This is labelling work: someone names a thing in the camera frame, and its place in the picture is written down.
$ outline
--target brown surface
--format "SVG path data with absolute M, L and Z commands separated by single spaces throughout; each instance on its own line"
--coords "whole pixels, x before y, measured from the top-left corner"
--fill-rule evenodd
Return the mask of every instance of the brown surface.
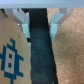
M 57 9 L 48 9 L 48 17 Z M 53 51 L 59 84 L 84 84 L 84 8 L 63 23 L 56 34 Z

